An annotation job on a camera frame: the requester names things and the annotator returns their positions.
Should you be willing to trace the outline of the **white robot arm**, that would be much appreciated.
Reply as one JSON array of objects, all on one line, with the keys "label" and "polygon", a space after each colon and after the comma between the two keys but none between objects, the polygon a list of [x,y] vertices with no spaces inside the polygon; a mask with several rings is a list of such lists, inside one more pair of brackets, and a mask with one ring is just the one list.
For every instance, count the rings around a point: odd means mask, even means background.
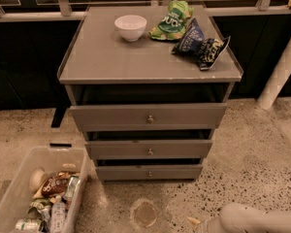
[{"label": "white robot arm", "polygon": [[195,233],[291,233],[291,211],[258,210],[241,203],[224,206],[214,218],[186,219]]}]

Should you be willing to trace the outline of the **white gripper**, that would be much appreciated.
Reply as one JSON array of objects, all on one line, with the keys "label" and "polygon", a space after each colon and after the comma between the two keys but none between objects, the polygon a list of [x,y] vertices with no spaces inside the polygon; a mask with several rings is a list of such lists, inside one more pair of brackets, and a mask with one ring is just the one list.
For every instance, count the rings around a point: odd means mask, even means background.
[{"label": "white gripper", "polygon": [[190,216],[187,216],[186,219],[193,225],[199,224],[198,233],[209,233],[208,227],[210,221],[208,219],[202,222],[199,219]]}]

